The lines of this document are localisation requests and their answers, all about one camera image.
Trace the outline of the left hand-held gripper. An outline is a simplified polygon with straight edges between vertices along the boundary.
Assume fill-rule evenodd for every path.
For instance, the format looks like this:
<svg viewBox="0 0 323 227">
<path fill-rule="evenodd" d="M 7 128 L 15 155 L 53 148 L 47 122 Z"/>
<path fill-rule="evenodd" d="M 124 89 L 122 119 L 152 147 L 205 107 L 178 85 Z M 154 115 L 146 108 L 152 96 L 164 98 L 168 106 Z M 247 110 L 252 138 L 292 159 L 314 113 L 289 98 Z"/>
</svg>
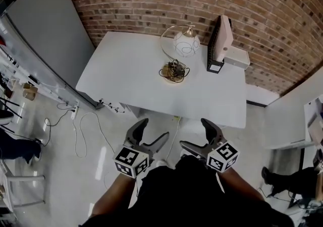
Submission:
<svg viewBox="0 0 323 227">
<path fill-rule="evenodd" d="M 148 118 L 145 118 L 129 128 L 124 143 L 114 153 L 117 171 L 131 178 L 137 178 L 150 167 L 153 154 L 158 153 L 169 139 L 170 134 L 166 132 L 152 143 L 140 145 L 147 124 Z"/>
</svg>

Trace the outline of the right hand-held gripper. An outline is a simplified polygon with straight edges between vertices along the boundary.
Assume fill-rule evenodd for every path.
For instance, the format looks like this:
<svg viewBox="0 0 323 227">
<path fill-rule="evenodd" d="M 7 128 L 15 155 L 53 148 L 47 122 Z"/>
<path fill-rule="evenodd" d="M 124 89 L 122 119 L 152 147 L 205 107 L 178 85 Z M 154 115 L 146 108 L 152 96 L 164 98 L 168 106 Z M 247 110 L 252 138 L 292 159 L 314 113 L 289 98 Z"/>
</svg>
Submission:
<svg viewBox="0 0 323 227">
<path fill-rule="evenodd" d="M 223 142 L 223 133 L 220 127 L 208 119 L 201 119 L 205 128 L 206 139 L 209 145 L 220 145 Z M 231 168 L 239 157 L 239 150 L 231 141 L 227 141 L 218 148 L 209 152 L 208 144 L 198 146 L 188 141 L 180 141 L 183 149 L 193 155 L 208 155 L 206 165 L 218 172 L 225 172 Z"/>
</svg>

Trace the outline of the white globe arc lamp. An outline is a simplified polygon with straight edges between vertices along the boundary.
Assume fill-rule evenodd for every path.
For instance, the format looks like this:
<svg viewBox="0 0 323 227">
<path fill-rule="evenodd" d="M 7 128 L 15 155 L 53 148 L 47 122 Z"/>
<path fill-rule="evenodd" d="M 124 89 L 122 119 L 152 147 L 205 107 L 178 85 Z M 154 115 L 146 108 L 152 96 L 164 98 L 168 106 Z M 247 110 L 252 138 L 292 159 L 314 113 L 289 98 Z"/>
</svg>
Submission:
<svg viewBox="0 0 323 227">
<path fill-rule="evenodd" d="M 159 70 L 158 74 L 172 84 L 182 83 L 190 73 L 189 67 L 166 52 L 163 47 L 163 38 L 166 36 L 166 34 L 169 31 L 179 27 L 183 29 L 173 38 L 173 47 L 175 53 L 182 58 L 190 58 L 196 55 L 197 51 L 200 48 L 200 40 L 197 36 L 197 33 L 194 31 L 195 25 L 173 25 L 164 30 L 164 32 L 160 35 L 159 46 L 163 54 L 168 58 L 168 62 L 164 64 L 164 66 Z"/>
</svg>

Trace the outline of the person's right forearm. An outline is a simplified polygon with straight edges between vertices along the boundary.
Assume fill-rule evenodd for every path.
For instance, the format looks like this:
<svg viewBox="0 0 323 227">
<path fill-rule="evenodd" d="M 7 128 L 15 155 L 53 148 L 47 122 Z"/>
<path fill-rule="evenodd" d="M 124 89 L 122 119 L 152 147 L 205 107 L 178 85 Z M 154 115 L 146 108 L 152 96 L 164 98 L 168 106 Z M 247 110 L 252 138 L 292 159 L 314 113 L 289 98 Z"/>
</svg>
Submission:
<svg viewBox="0 0 323 227">
<path fill-rule="evenodd" d="M 229 168 L 223 173 L 219 173 L 221 181 L 231 188 L 234 192 L 250 200 L 264 201 L 262 195 L 247 183 L 233 168 Z"/>
</svg>

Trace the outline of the person's left forearm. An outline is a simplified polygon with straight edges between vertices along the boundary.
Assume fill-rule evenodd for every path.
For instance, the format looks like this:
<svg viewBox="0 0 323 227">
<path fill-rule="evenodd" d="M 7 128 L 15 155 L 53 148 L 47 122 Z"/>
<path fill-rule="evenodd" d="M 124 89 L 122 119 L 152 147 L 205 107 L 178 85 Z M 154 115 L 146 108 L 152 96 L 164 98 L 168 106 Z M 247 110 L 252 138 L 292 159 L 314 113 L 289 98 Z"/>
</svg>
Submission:
<svg viewBox="0 0 323 227">
<path fill-rule="evenodd" d="M 115 214 L 129 208 L 136 180 L 119 174 L 108 190 L 95 203 L 90 218 L 103 214 Z"/>
</svg>

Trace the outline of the white desk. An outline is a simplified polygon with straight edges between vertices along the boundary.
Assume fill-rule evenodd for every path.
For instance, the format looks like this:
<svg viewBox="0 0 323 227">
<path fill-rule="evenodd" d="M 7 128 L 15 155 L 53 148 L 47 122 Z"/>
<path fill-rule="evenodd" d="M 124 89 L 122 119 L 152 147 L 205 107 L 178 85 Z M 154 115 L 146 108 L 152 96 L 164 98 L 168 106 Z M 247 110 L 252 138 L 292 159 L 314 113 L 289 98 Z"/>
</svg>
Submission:
<svg viewBox="0 0 323 227">
<path fill-rule="evenodd" d="M 221 126 L 246 125 L 246 83 L 242 68 L 225 64 L 207 71 L 207 47 L 179 57 L 190 72 L 181 83 L 159 74 L 174 53 L 173 41 L 157 36 L 108 32 L 93 53 L 77 90 L 93 100 L 119 102 L 192 120 L 206 118 Z"/>
</svg>

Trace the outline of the person's black clothing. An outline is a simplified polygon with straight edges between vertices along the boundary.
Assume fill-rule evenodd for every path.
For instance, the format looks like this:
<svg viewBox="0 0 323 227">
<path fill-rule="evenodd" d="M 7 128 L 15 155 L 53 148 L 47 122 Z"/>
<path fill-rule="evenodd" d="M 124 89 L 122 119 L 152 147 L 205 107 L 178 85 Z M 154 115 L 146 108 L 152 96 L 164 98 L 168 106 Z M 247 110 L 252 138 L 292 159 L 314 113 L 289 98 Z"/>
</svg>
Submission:
<svg viewBox="0 0 323 227">
<path fill-rule="evenodd" d="M 229 188 L 219 173 L 192 155 L 175 168 L 150 170 L 137 200 L 115 214 L 88 218 L 79 227 L 294 227 L 292 219 L 266 201 Z"/>
</svg>

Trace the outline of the white flat box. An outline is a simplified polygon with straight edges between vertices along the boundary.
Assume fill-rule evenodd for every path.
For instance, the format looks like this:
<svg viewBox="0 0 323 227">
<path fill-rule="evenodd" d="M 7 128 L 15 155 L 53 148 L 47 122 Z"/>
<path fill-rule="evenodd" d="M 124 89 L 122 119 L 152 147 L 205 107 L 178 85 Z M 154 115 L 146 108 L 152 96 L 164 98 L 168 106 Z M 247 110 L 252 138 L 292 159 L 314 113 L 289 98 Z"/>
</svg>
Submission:
<svg viewBox="0 0 323 227">
<path fill-rule="evenodd" d="M 246 70 L 250 66 L 250 58 L 247 51 L 231 46 L 224 58 L 224 62 Z"/>
</svg>

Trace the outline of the black perforated file holder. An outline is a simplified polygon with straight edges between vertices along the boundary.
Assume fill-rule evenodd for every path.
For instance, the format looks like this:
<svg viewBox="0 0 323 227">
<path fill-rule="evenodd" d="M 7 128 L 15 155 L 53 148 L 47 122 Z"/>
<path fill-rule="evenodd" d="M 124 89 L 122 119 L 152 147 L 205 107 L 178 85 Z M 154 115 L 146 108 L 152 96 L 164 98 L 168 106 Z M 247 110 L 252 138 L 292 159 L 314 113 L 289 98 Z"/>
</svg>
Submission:
<svg viewBox="0 0 323 227">
<path fill-rule="evenodd" d="M 210 41 L 207 46 L 207 71 L 212 72 L 212 73 L 216 73 L 216 74 L 218 74 L 221 71 L 221 69 L 224 65 L 224 59 L 222 62 L 217 62 L 213 59 L 214 45 L 216 42 L 219 27 L 220 27 L 220 16 L 218 17 L 218 19 L 216 21 L 214 31 L 211 35 Z"/>
</svg>

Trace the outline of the white cabinet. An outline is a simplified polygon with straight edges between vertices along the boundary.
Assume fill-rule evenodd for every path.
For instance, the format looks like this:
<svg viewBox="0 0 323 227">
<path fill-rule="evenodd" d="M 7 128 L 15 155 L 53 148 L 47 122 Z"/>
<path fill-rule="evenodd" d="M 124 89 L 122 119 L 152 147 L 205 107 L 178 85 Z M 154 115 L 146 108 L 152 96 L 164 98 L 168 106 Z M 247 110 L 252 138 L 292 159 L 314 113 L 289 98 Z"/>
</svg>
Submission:
<svg viewBox="0 0 323 227">
<path fill-rule="evenodd" d="M 323 94 L 304 105 L 305 140 L 323 145 Z"/>
</svg>

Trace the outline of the brown cardboard box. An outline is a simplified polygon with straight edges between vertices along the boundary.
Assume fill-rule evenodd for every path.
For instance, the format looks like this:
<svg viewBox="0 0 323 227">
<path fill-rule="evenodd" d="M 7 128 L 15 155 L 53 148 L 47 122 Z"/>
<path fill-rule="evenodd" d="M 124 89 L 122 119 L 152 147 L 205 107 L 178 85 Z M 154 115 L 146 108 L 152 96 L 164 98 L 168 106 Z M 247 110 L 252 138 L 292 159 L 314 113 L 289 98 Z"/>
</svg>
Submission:
<svg viewBox="0 0 323 227">
<path fill-rule="evenodd" d="M 33 101 L 36 97 L 36 94 L 38 92 L 38 88 L 35 86 L 29 84 L 29 83 L 24 83 L 23 85 L 23 97 Z"/>
</svg>

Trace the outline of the white metal stool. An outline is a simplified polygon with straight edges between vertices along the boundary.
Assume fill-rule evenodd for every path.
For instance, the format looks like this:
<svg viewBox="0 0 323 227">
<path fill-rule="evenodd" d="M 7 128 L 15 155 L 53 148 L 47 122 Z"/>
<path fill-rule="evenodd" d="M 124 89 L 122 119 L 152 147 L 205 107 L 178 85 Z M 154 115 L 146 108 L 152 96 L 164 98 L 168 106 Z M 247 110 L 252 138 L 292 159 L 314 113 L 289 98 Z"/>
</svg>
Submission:
<svg viewBox="0 0 323 227">
<path fill-rule="evenodd" d="M 41 182 L 44 180 L 44 175 L 15 176 L 11 172 L 5 161 L 3 159 L 0 159 L 0 208 L 7 208 L 10 213 L 14 214 L 14 210 L 17 208 L 45 204 L 45 201 L 43 199 L 30 203 L 15 204 L 13 191 L 11 189 L 12 183 L 20 184 L 22 182 Z"/>
</svg>

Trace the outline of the black tripod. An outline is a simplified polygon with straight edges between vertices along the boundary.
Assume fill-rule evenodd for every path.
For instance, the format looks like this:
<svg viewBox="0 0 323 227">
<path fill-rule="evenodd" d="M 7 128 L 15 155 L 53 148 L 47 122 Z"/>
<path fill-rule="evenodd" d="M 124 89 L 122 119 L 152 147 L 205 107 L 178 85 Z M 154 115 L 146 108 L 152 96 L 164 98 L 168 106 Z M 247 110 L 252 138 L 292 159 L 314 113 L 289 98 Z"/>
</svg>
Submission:
<svg viewBox="0 0 323 227">
<path fill-rule="evenodd" d="M 20 107 L 19 104 L 2 97 L 0 97 L 0 109 L 10 111 L 14 114 L 14 117 L 12 118 L 11 122 L 7 125 L 0 126 L 0 128 L 2 128 L 10 134 L 15 134 L 17 125 L 22 119 L 23 109 Z"/>
</svg>

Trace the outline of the white round stool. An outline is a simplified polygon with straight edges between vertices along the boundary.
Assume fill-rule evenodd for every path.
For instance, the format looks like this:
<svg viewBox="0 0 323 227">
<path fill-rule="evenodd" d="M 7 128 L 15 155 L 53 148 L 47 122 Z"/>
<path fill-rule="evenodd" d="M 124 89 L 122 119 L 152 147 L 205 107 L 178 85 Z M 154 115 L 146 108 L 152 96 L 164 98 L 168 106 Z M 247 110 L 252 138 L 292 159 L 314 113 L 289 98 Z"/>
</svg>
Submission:
<svg viewBox="0 0 323 227">
<path fill-rule="evenodd" d="M 13 117 L 12 112 L 0 109 L 0 126 L 9 124 Z"/>
</svg>

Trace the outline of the grey refrigerator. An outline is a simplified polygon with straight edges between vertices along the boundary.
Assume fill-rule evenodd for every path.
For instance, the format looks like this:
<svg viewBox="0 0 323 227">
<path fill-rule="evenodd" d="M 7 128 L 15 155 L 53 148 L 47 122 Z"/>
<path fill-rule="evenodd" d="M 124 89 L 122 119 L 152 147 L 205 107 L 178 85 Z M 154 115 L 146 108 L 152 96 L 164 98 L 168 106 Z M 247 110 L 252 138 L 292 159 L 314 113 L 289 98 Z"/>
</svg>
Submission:
<svg viewBox="0 0 323 227">
<path fill-rule="evenodd" d="M 68 105 L 99 107 L 76 89 L 95 48 L 72 0 L 16 0 L 0 16 L 0 36 L 40 92 Z"/>
</svg>

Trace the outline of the white shelving rack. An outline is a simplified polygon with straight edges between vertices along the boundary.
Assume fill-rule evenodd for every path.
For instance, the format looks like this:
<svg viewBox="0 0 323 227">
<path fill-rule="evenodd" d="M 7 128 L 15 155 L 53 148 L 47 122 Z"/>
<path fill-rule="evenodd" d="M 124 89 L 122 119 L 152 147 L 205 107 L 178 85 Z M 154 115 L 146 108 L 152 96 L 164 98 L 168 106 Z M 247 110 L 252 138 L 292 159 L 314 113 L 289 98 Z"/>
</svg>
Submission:
<svg viewBox="0 0 323 227">
<path fill-rule="evenodd" d="M 37 88 L 38 93 L 59 103 L 79 105 L 77 94 L 48 67 L 14 28 L 6 15 L 0 17 L 2 56 L 9 61 L 15 77 Z"/>
</svg>

